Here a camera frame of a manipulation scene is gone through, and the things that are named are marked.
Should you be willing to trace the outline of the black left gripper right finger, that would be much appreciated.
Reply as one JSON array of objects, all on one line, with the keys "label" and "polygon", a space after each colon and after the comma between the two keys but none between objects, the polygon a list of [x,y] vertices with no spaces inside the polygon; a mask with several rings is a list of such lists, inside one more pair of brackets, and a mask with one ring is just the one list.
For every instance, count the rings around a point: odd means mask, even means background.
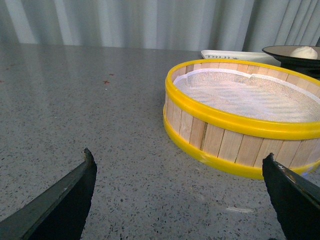
[{"label": "black left gripper right finger", "polygon": [[262,175],[288,240],[320,238],[320,188],[274,160],[270,153],[262,161]]}]

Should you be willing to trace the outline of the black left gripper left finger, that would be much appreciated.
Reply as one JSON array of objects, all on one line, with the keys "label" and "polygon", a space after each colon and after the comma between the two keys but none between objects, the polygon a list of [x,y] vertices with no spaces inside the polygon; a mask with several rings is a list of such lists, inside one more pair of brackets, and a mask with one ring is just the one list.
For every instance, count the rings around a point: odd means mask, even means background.
[{"label": "black left gripper left finger", "polygon": [[88,148],[84,162],[0,223],[2,240],[79,240],[88,217],[97,165]]}]

